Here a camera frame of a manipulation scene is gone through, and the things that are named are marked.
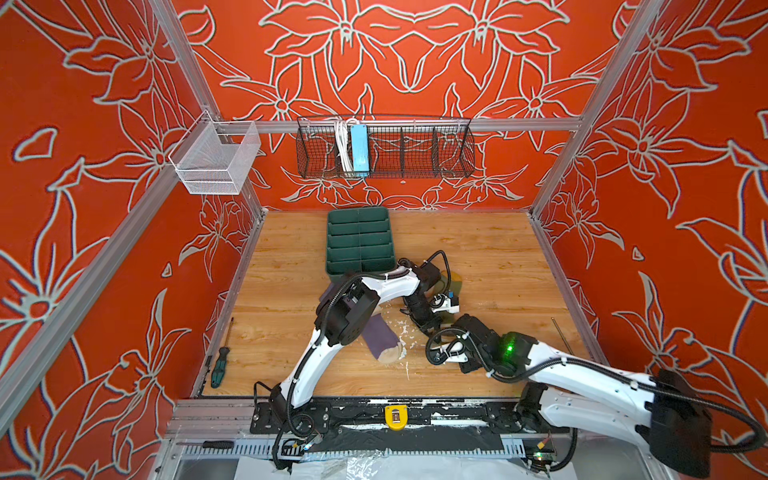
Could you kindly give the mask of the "green striped sock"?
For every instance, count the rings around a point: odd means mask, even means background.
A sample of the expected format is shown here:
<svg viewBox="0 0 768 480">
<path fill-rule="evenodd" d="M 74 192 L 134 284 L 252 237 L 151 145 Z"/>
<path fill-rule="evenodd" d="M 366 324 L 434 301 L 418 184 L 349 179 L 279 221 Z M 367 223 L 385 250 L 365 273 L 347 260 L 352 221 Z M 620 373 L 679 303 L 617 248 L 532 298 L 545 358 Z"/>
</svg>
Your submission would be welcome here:
<svg viewBox="0 0 768 480">
<path fill-rule="evenodd" d="M 463 279 L 460 274 L 451 272 L 451 275 L 448 275 L 446 270 L 442 270 L 441 280 L 435 285 L 434 291 L 436 294 L 445 294 L 449 297 L 458 298 L 462 287 Z"/>
</svg>

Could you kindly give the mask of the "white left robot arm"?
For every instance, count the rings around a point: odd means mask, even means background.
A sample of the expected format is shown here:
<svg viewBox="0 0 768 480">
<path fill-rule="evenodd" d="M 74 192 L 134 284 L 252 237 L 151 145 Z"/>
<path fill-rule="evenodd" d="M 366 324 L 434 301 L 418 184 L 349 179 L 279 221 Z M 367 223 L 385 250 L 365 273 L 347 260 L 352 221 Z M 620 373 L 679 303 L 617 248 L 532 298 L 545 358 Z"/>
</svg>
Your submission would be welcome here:
<svg viewBox="0 0 768 480">
<path fill-rule="evenodd" d="M 436 331 L 440 319 L 427 293 L 441 278 L 434 264 L 426 261 L 417 265 L 404 259 L 392 271 L 349 273 L 333 283 L 318 304 L 314 330 L 301 359 L 271 390 L 269 403 L 274 415 L 283 422 L 311 400 L 333 358 L 363 333 L 380 304 L 402 298 L 422 333 Z"/>
</svg>

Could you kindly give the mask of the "purple sock beige toe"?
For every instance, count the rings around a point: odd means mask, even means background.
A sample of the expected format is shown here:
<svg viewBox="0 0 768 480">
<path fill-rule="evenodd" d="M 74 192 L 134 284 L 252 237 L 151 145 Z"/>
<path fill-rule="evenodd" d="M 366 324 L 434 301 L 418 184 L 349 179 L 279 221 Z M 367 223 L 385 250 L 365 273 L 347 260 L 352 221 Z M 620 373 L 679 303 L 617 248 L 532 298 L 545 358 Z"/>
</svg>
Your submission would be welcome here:
<svg viewBox="0 0 768 480">
<path fill-rule="evenodd" d="M 400 338 L 389 327 L 381 314 L 373 315 L 362 331 L 370 353 L 379 363 L 388 365 L 402 360 L 406 354 Z"/>
</svg>

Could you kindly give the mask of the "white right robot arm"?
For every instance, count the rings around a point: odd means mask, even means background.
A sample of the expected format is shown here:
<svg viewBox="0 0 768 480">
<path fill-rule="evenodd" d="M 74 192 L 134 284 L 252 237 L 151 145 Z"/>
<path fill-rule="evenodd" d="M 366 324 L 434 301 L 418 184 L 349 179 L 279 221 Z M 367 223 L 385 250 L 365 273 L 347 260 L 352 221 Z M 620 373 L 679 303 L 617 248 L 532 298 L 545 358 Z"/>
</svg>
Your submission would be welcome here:
<svg viewBox="0 0 768 480">
<path fill-rule="evenodd" d="M 516 411 L 526 429 L 585 430 L 635 445 L 679 474 L 706 478 L 714 454 L 744 454 L 767 441 L 762 424 L 741 411 L 699 397 L 678 373 L 655 375 L 600 365 L 529 335 L 504 335 L 465 314 L 441 328 L 423 328 L 433 365 L 483 369 L 504 384 L 524 383 Z"/>
</svg>

